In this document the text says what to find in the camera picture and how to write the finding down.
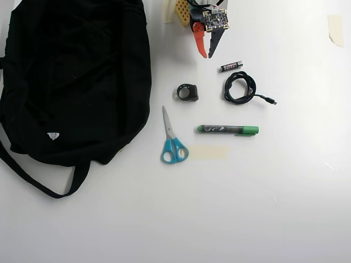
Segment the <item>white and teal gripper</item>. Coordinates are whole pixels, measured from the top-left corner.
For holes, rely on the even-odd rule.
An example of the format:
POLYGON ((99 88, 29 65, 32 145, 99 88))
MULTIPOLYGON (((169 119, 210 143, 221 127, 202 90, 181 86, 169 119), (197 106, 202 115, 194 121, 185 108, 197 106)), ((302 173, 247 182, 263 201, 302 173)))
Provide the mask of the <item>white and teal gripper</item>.
MULTIPOLYGON (((189 5, 190 8, 190 28, 193 31, 197 49, 203 58, 207 58, 203 38, 205 29, 202 22, 203 11, 200 5, 189 5)), ((208 57, 211 58, 218 46, 218 43, 224 33, 225 29, 218 29, 211 31, 210 48, 208 57)))

